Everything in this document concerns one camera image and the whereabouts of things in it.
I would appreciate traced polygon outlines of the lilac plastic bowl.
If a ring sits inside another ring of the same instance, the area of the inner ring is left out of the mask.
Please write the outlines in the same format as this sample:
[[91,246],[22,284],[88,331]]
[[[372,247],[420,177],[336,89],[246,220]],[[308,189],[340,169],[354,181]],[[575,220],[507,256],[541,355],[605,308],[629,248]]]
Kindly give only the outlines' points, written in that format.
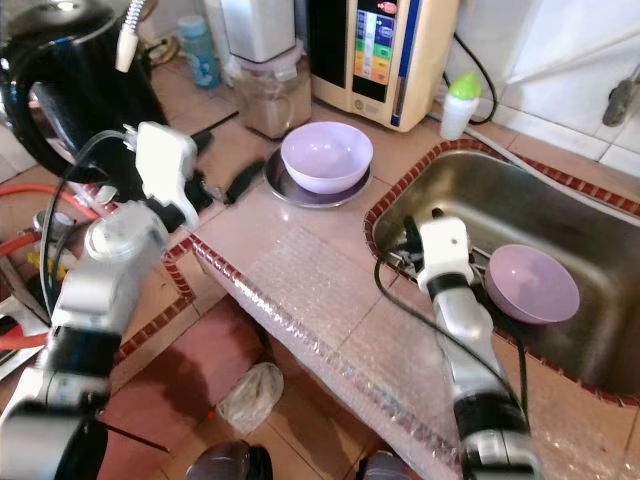
[[316,195],[335,195],[356,186],[372,164],[372,141],[360,129],[339,122],[312,122],[285,136],[285,172]]
[[568,270],[548,253],[526,244],[497,248],[483,279],[494,305],[521,323],[563,323],[581,307],[579,287]]

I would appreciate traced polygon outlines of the cream water ionizer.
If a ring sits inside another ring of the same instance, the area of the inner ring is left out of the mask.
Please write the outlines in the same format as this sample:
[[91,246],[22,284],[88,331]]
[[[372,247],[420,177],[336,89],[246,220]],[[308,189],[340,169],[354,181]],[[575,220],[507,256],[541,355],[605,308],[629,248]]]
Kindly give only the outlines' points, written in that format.
[[316,100],[392,131],[433,108],[460,0],[305,0]]

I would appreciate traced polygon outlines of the dark robot left foot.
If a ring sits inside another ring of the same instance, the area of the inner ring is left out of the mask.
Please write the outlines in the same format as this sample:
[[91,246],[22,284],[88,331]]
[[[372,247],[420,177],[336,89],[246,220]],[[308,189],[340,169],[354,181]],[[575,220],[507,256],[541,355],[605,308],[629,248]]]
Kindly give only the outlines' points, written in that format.
[[262,445],[233,440],[207,448],[184,480],[273,480],[273,463]]

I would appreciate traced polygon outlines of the metal faucet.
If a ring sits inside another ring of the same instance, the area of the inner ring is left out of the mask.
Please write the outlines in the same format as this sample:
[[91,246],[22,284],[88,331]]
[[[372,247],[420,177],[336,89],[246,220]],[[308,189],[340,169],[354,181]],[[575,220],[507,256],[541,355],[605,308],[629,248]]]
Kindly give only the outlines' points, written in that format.
[[620,127],[625,123],[628,110],[636,96],[640,95],[640,82],[635,79],[622,79],[608,95],[608,104],[602,115],[605,127]]

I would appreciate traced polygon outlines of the teal plastic bottle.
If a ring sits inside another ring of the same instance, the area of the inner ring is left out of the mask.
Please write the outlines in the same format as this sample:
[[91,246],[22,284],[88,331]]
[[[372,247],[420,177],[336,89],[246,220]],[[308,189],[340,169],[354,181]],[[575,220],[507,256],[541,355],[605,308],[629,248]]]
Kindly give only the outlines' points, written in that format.
[[221,73],[207,20],[201,15],[183,15],[178,19],[178,35],[193,82],[201,90],[215,90],[221,84]]

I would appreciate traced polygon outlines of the black electric kettle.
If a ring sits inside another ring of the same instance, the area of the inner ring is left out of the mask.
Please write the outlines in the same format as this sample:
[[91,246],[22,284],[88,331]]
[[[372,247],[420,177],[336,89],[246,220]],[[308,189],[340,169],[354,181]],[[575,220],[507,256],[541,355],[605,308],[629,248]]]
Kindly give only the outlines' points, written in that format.
[[74,160],[50,145],[29,106],[40,105],[69,154],[101,131],[165,123],[141,52],[127,73],[115,68],[122,15],[113,0],[5,1],[0,92],[10,132],[37,164],[72,182],[110,184],[132,201],[141,200],[143,191],[131,150],[120,142],[97,143],[91,164],[70,174]]

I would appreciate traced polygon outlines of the silver grinder with brown jar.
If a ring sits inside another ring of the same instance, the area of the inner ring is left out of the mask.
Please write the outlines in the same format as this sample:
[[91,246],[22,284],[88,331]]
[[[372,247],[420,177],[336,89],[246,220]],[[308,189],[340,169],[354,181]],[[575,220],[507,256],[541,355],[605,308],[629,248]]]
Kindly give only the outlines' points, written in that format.
[[280,140],[311,118],[311,72],[293,0],[221,0],[230,87],[248,128]]

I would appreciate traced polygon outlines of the clear bubble wrap sheet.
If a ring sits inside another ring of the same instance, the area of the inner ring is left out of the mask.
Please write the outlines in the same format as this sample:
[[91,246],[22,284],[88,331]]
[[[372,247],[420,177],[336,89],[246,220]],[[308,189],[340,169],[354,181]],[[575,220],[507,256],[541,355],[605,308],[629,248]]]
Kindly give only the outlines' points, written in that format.
[[[433,333],[381,296],[370,265],[308,230],[207,221],[201,259],[253,319],[426,480],[460,480],[451,375]],[[640,407],[527,360],[547,480],[640,480]]]

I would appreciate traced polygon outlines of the white water pipe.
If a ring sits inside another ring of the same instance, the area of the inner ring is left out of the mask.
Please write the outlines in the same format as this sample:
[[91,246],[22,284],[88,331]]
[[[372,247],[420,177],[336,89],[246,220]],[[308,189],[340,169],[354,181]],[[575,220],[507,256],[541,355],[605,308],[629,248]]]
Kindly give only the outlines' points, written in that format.
[[599,59],[599,56],[603,52],[614,49],[614,47],[626,44],[628,41],[640,38],[640,28],[631,29],[631,31],[625,31],[621,35],[605,38],[599,44],[595,44],[590,47],[586,47],[585,50],[580,52],[571,52],[570,55],[562,56],[556,60],[550,60],[548,63],[539,65],[532,69],[518,70],[518,72],[511,74],[506,82],[506,88],[504,88],[502,95],[498,97],[497,101],[494,101],[495,105],[499,105],[504,99],[507,93],[516,90],[516,84],[524,83],[526,81],[534,81],[534,79],[540,79],[543,77],[553,76],[553,74],[564,72],[564,70],[570,70],[575,67],[585,67],[590,61]]

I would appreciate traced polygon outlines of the crumpled clear plastic bag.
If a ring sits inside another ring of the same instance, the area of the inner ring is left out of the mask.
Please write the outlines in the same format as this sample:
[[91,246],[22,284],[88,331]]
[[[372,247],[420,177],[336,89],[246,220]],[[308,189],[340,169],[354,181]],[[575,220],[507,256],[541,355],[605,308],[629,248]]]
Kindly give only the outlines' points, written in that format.
[[284,393],[284,376],[269,362],[256,364],[246,371],[230,392],[216,404],[220,419],[239,434],[251,434],[268,419]]

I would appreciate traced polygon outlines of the stainless steel sink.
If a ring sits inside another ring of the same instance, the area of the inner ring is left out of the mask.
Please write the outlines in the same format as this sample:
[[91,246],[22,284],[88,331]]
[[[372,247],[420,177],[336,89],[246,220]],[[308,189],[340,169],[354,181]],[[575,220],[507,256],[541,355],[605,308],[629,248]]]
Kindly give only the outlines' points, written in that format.
[[425,159],[367,212],[374,250],[403,242],[403,220],[434,212],[465,221],[472,247],[527,244],[570,271],[581,294],[572,319],[516,321],[512,332],[567,378],[617,396],[640,396],[640,227],[562,195],[524,169],[452,148]]

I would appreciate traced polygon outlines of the round steel plate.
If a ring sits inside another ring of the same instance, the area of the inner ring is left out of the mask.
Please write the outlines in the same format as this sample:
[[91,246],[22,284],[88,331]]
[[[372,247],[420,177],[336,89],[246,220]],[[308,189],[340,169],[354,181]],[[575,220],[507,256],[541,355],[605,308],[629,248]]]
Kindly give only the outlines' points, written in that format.
[[355,186],[344,189],[342,192],[333,193],[333,195],[319,195],[319,193],[302,188],[288,174],[279,148],[271,152],[269,159],[265,161],[262,175],[264,175],[270,191],[276,197],[287,204],[302,207],[302,209],[334,209],[334,207],[348,204],[352,198],[356,198],[364,192],[372,178],[371,172],[365,172]]

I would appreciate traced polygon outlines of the small white bottle green cap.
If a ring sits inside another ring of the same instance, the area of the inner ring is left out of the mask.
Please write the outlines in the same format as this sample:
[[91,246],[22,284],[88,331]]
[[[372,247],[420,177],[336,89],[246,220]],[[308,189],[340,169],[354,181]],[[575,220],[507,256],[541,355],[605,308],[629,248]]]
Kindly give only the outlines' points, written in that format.
[[472,115],[483,96],[483,86],[475,72],[468,72],[449,86],[442,101],[440,114],[440,137],[443,140],[458,140],[465,132]]

